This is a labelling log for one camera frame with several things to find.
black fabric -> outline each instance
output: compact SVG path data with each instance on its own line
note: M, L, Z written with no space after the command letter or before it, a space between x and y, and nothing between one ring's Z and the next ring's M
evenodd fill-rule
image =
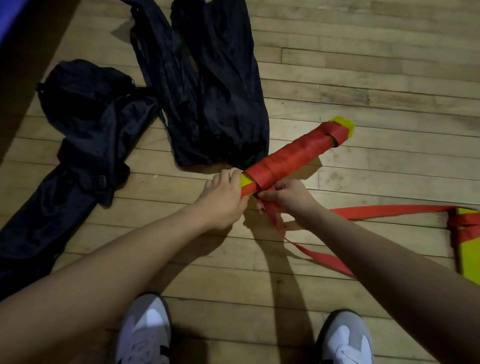
M122 1L132 6L132 45L168 116L177 164L244 170L265 157L268 114L245 1L175 0L172 27L154 0Z
M60 164L0 231L0 299L47 275L97 203L127 181L128 153L158 113L152 90L113 69L60 62L38 96L66 137Z

sneaker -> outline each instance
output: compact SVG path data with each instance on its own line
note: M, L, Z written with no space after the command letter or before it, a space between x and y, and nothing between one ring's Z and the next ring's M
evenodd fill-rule
M133 301L117 341L117 364L169 364L170 322L161 299L144 294Z
M350 310L336 310L318 335L321 364L372 364L372 337L362 318Z

person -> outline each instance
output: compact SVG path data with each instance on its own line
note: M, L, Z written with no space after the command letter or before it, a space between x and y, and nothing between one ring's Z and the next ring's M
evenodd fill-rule
M132 301L119 334L117 362L168 363L166 308L154 294L137 295L196 236L227 228L241 217L248 197L240 196L240 175L239 170L232 175L221 171L206 181L193 204L113 240L1 302L0 363L48 356L66 341L105 327ZM322 207L300 181L280 181L274 191L259 197L278 202L318 236L439 362L480 363L477 285ZM368 329L348 310L329 316L317 348L323 363L373 362Z

person's right arm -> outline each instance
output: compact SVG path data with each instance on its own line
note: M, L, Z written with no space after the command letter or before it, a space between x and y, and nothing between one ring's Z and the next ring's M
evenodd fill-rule
M259 197L278 202L318 236L439 362L480 363L480 287L318 204L301 181Z

red ribbon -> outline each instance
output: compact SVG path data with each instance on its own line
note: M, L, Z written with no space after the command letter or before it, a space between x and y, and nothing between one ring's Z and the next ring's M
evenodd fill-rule
M262 159L245 170L256 182L242 188L242 195L270 189L277 181L287 177L303 165L348 139L348 129L334 121L328 121L311 132L301 136L280 150ZM294 243L285 237L283 222L278 218L280 207L277 203L262 202L266 214L276 226L282 237L295 245L302 253L306 254L323 266L354 277L353 273L334 255L313 252L302 245ZM461 206L436 206L436 205L385 205L385 206L360 206L336 208L332 211L347 219L379 218L405 214L418 214L425 212L448 212L447 226L453 229L454 241L457 244L480 237L480 214L455 214L457 208L470 209Z

